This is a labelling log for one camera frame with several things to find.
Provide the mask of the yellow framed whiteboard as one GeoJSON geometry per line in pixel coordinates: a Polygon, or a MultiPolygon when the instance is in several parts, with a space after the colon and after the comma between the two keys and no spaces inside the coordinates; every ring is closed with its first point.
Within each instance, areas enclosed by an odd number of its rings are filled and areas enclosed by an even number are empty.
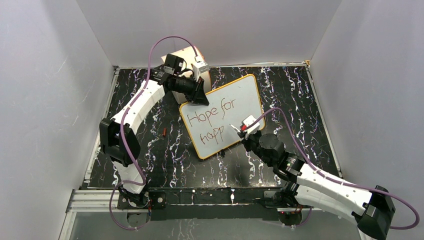
{"type": "Polygon", "coordinates": [[[245,75],[206,94],[209,105],[184,103],[179,112],[197,156],[207,159],[240,141],[230,124],[241,127],[249,115],[263,114],[256,77],[245,75]]]}

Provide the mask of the aluminium frame rail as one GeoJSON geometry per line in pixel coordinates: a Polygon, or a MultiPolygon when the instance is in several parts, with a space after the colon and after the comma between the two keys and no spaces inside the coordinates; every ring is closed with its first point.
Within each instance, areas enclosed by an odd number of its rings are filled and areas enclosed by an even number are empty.
{"type": "Polygon", "coordinates": [[[361,196],[355,189],[345,188],[340,193],[322,193],[306,186],[293,188],[150,188],[139,194],[119,189],[111,190],[89,189],[77,190],[72,193],[67,211],[98,210],[164,210],[172,206],[178,207],[211,207],[211,206],[250,206],[259,205],[269,209],[295,208],[296,206],[311,206],[324,211],[335,211],[341,214],[364,212],[363,203],[368,196],[361,196]]]}

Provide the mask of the white whiteboard marker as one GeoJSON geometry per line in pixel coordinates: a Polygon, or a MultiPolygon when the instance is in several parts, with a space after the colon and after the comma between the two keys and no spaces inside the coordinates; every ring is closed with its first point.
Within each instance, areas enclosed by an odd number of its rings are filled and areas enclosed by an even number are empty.
{"type": "Polygon", "coordinates": [[[239,128],[237,128],[236,126],[234,126],[234,125],[232,125],[232,124],[229,124],[230,125],[230,127],[234,130],[234,131],[236,131],[237,133],[240,133],[241,131],[240,131],[240,129],[239,128]]]}

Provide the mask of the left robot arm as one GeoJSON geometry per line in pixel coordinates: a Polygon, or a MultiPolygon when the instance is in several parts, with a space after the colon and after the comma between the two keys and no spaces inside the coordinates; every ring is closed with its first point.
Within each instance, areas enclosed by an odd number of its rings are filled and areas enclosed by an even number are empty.
{"type": "Polygon", "coordinates": [[[145,191],[146,176],[137,162],[141,152],[136,137],[139,126],[155,104],[171,91],[183,94],[190,104],[209,105],[202,77],[208,72],[209,65],[201,55],[195,54],[193,62],[188,63],[184,57],[167,54],[163,64],[148,69],[144,84],[122,110],[101,120],[100,149],[119,174],[116,188],[133,207],[144,208],[150,202],[145,191]]]}

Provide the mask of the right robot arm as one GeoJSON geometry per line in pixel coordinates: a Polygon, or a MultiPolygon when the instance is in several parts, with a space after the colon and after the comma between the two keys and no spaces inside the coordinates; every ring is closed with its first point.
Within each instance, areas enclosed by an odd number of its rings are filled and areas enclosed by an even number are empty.
{"type": "Polygon", "coordinates": [[[314,170],[302,157],[286,151],[275,134],[258,131],[238,136],[246,151],[253,152],[274,174],[289,183],[281,194],[286,206],[317,207],[350,221],[373,239],[387,238],[396,208],[386,188],[377,185],[359,189],[328,172],[314,170]]]}

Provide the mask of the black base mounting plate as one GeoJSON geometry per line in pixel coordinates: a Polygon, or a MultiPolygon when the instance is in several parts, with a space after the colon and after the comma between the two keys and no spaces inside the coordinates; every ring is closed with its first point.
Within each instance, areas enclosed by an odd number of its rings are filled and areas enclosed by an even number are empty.
{"type": "Polygon", "coordinates": [[[148,213],[153,221],[259,219],[286,225],[301,223],[311,210],[281,187],[149,188],[139,195],[120,190],[116,207],[148,213]]]}

